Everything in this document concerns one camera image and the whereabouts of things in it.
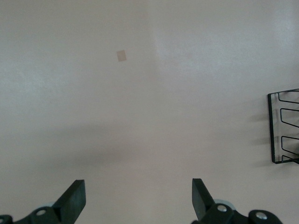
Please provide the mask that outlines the brown table cover sheet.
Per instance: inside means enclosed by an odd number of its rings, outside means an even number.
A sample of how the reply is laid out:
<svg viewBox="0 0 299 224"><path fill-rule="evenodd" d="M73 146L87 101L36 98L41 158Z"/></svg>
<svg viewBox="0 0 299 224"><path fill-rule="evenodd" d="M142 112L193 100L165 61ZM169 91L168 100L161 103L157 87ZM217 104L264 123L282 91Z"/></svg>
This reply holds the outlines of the brown table cover sheet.
<svg viewBox="0 0 299 224"><path fill-rule="evenodd" d="M0 214L83 179L76 224L190 224L201 178L299 224L267 106L294 88L299 0L0 0Z"/></svg>

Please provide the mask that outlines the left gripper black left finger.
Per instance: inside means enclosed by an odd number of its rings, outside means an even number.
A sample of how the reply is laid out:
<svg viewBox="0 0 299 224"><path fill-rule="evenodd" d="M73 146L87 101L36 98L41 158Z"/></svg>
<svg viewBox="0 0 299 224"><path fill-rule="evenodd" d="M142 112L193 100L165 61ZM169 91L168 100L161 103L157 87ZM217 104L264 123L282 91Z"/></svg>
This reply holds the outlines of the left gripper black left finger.
<svg viewBox="0 0 299 224"><path fill-rule="evenodd" d="M53 205L37 208L18 221L0 215L0 224L75 224L85 205L85 181L75 180Z"/></svg>

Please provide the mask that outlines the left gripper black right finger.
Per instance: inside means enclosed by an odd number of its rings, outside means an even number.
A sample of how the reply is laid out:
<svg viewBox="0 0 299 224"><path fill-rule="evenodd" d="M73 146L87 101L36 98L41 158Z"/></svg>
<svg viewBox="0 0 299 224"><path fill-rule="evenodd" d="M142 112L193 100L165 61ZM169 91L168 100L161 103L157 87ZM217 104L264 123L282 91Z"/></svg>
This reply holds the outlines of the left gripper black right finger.
<svg viewBox="0 0 299 224"><path fill-rule="evenodd" d="M191 224L282 224L266 210L252 210L246 217L225 203L216 203L202 179L192 180L192 204L197 220Z"/></svg>

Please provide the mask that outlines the black wire cup holder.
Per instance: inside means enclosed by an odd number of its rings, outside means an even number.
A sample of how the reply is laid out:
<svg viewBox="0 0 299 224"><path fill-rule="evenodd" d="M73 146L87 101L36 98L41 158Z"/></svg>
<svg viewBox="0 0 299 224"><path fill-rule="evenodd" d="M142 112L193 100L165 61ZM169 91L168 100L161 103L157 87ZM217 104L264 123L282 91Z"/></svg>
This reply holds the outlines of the black wire cup holder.
<svg viewBox="0 0 299 224"><path fill-rule="evenodd" d="M271 161L299 165L299 88L267 94Z"/></svg>

